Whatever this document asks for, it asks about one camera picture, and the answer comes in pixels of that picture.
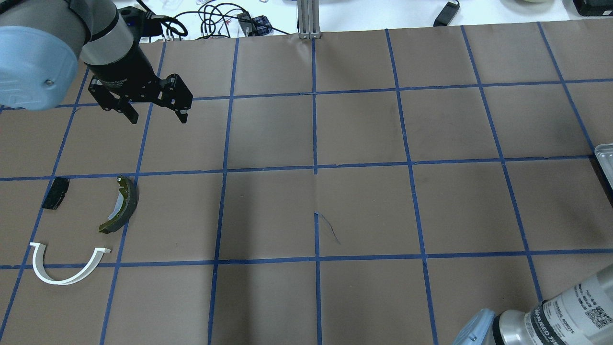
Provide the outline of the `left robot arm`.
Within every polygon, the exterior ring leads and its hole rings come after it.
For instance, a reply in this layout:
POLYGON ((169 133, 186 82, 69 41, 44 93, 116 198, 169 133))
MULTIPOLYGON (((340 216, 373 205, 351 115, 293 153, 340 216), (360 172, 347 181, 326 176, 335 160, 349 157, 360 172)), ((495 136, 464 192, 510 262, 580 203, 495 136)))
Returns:
POLYGON ((60 105, 82 62, 92 72, 88 91, 103 110, 136 124, 132 103, 149 102, 186 124, 192 92, 178 74, 158 77, 139 45, 175 22, 111 0, 3 0, 1 105, 29 111, 60 105))

